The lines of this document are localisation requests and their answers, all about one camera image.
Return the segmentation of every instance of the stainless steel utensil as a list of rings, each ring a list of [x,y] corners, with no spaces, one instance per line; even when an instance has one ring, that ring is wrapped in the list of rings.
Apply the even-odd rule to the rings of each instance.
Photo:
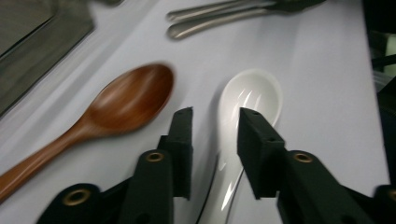
[[[296,13],[308,7],[316,6],[325,0],[302,0],[279,2],[268,7],[250,7],[218,15],[207,16],[191,21],[183,21],[169,27],[167,34],[174,39],[182,39],[205,29],[222,25],[231,21],[238,21],[251,17],[267,15],[270,13]]]
[[[221,11],[232,7],[248,6],[254,3],[272,2],[270,0],[233,0],[213,3],[198,7],[189,7],[180,10],[170,11],[166,17],[169,21],[185,21],[201,17],[209,13]]]

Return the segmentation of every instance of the white table surface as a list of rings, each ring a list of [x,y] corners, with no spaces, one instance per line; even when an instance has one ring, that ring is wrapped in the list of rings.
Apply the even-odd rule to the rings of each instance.
[[[73,147],[0,205],[1,223],[34,223],[61,190],[101,190],[134,172],[137,157],[167,134],[175,111],[193,106],[191,200],[175,199],[175,223],[195,223],[217,153],[219,94],[239,72],[260,68],[279,81],[284,104],[276,129],[287,149],[321,159],[343,185],[372,195],[388,184],[361,2],[328,0],[304,13],[238,21],[181,41],[165,33],[165,14],[213,0],[90,3],[95,31],[0,120],[0,173],[67,130],[95,95],[121,73],[165,62],[173,95],[148,126]],[[228,223],[281,223],[273,199],[255,201],[243,175]]]

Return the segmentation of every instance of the ceramic spoon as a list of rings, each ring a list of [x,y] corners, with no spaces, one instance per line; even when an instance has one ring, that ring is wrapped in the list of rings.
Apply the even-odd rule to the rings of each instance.
[[[199,223],[226,223],[243,172],[236,154],[240,107],[258,111],[274,126],[282,107],[282,92],[276,79],[260,69],[247,70],[230,80],[223,90],[218,112],[218,167]]]

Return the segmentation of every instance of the spoon bowl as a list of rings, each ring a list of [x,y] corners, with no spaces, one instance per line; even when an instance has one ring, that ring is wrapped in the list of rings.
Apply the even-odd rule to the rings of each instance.
[[[239,108],[261,113],[273,126],[282,108],[282,91],[275,77],[260,69],[231,79],[219,100],[219,160],[200,223],[226,223],[243,166],[236,154]]]
[[[149,123],[166,105],[173,85],[171,69],[158,63],[113,80],[69,130],[0,176],[0,203],[74,144],[128,133]]]

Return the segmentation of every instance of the brass screw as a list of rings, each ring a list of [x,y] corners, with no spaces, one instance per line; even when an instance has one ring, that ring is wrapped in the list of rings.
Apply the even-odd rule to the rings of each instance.
[[[162,153],[158,153],[158,152],[153,152],[147,155],[146,160],[147,161],[161,161],[163,160],[164,155]]]
[[[76,189],[64,196],[64,204],[68,206],[84,203],[90,198],[91,192],[87,189]]]

